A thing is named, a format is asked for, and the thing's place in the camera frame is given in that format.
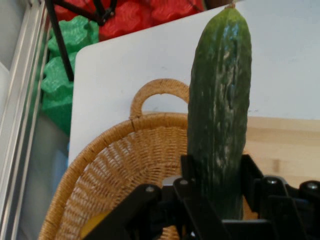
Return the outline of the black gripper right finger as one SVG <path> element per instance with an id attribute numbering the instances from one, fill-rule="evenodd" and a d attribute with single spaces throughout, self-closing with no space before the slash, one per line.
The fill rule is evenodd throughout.
<path id="1" fill-rule="evenodd" d="M 252 212 L 267 220 L 276 240 L 320 238 L 320 183 L 308 180 L 298 188 L 283 177 L 264 175 L 250 155 L 241 157 L 241 191 Z"/>

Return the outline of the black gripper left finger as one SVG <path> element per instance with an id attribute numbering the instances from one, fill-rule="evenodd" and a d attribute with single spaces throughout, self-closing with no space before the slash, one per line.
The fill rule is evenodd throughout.
<path id="1" fill-rule="evenodd" d="M 181 156 L 182 176 L 172 185 L 139 185 L 84 238 L 155 240 L 174 226 L 181 240 L 221 240 L 223 223 L 196 188 L 195 169 L 191 155 Z"/>

